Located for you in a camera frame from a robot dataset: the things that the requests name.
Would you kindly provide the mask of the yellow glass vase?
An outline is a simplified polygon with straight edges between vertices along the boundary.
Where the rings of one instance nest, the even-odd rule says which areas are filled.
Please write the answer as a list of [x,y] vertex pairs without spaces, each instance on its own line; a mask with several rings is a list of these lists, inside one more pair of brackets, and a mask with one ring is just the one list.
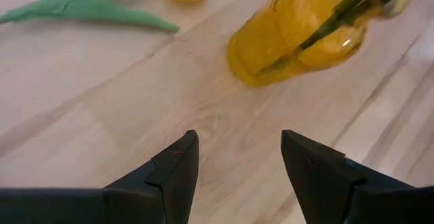
[[294,55],[293,50],[341,1],[270,0],[231,37],[227,51],[231,71],[250,86],[267,86],[338,66],[359,50],[370,18],[393,18],[410,0],[392,0]]

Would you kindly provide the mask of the yellow artificial tulip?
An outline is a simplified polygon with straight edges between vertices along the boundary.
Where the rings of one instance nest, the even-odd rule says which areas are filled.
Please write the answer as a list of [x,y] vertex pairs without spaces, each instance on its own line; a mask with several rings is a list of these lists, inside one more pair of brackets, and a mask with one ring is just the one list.
[[0,24],[33,19],[97,20],[149,26],[171,33],[179,30],[177,25],[154,14],[128,9],[109,0],[37,0],[4,13]]

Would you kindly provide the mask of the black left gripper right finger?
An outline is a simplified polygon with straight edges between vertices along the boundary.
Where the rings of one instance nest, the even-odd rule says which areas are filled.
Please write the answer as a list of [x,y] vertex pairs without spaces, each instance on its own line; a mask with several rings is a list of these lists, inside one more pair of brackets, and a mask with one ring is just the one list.
[[307,224],[434,224],[434,186],[413,187],[295,131],[285,169]]

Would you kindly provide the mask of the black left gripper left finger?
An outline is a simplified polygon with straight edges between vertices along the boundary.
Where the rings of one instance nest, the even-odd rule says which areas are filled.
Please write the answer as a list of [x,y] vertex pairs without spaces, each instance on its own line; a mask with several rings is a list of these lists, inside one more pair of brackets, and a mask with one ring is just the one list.
[[103,188],[0,188],[0,224],[187,224],[198,170],[188,130]]

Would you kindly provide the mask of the blue artificial flower bunch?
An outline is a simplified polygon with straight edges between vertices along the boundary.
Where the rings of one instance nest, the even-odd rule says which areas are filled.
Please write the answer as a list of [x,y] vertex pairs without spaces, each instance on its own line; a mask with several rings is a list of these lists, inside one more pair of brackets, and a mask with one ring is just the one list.
[[378,6],[384,6],[390,1],[392,0],[342,0],[334,7],[332,15],[326,19],[313,34],[299,44],[293,51],[281,56],[260,72],[263,74],[287,67],[291,59],[294,59],[318,41],[326,38],[344,25],[352,25],[357,19],[365,16],[370,10]]

